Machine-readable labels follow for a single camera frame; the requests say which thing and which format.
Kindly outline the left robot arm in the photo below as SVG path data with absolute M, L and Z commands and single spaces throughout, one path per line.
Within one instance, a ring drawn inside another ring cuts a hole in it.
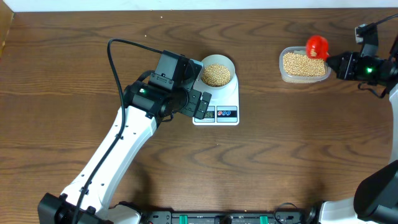
M 59 196 L 44 195 L 40 223 L 139 223 L 141 212 L 118 204 L 113 195 L 134 157 L 175 113 L 202 119 L 211 95 L 194 89 L 203 62 L 163 51 L 157 68 L 144 72 L 122 95 L 112 128 L 93 157 Z

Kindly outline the red plastic measuring scoop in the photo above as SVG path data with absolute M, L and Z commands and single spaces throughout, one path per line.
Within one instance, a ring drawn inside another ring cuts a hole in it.
M 311 59 L 322 59 L 325 61 L 329 57 L 328 50 L 328 41 L 320 35 L 311 36 L 305 46 L 307 57 Z

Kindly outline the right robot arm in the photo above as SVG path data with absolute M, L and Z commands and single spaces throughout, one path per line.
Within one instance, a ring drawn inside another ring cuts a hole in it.
M 393 44 L 387 59 L 377 57 L 378 36 L 356 28 L 360 52 L 344 52 L 326 57 L 326 64 L 340 80 L 358 82 L 358 89 L 367 85 L 383 86 L 379 99 L 388 98 L 392 110 L 392 149 L 389 162 L 364 179 L 355 195 L 339 201 L 322 203 L 318 223 L 397 223 L 397 44 Z

